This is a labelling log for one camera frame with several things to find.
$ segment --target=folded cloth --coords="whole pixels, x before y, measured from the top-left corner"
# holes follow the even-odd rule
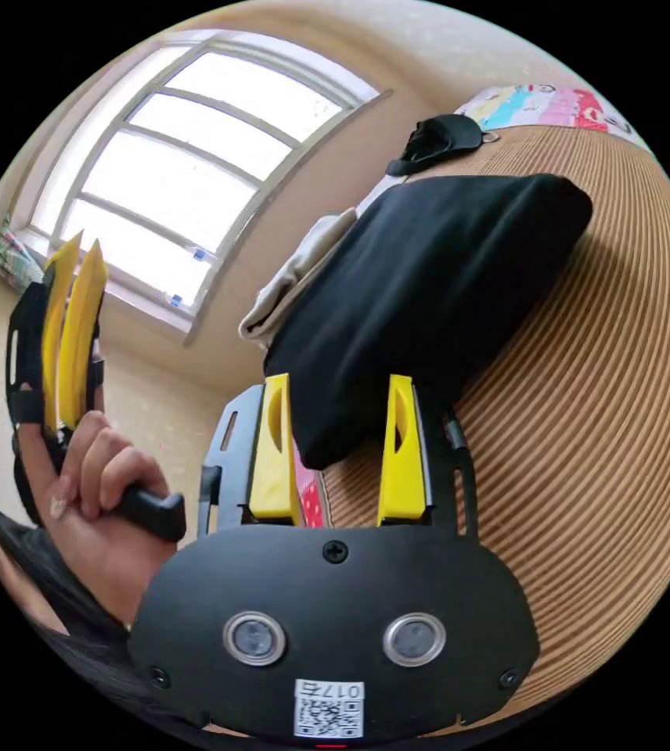
[[[254,307],[239,326],[242,339],[257,341],[267,348],[294,301],[324,268],[338,242],[355,221],[354,207],[342,214],[327,214],[317,220],[295,253],[257,295]]]
[[[9,230],[8,214],[0,231],[0,276],[19,292],[24,292],[31,282],[43,280],[38,263],[24,243]]]
[[[592,210],[551,174],[426,178],[379,196],[265,357],[266,376],[290,374],[304,465],[384,437],[391,373],[457,401],[553,287]]]

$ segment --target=window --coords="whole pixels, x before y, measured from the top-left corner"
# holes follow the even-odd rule
[[[39,255],[84,230],[114,282],[186,321],[238,234],[295,163],[377,91],[287,41],[173,34],[101,96],[39,187]]]

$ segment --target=black face mask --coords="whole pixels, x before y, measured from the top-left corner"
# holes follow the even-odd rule
[[[439,115],[416,125],[405,151],[392,160],[385,171],[391,177],[404,177],[475,151],[484,133],[475,120],[465,115]]]

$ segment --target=window pane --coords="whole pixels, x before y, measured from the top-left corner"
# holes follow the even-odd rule
[[[202,55],[167,86],[233,104],[299,141],[340,112],[337,104],[288,76],[216,52]]]
[[[177,96],[153,94],[130,121],[220,156],[261,180],[290,153],[277,138],[242,120]]]
[[[140,88],[190,49],[189,46],[166,47],[153,52],[115,84],[91,110],[61,152],[45,183],[32,217],[35,227],[52,234],[69,187],[95,142]]]
[[[213,253],[256,189],[198,156],[121,132],[103,150],[85,192]]]
[[[206,262],[195,261],[191,253],[154,232],[78,200],[74,201],[62,237],[69,239],[82,229],[83,248],[92,247],[95,238],[99,239],[108,264],[168,296],[179,295],[187,305],[194,302],[210,269]]]

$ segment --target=white towel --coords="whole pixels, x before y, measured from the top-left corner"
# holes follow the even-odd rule
[[[254,307],[239,326],[242,339],[255,341],[267,349],[293,302],[324,268],[355,221],[356,209],[351,207],[342,214],[326,214],[314,223],[296,252],[257,295]]]

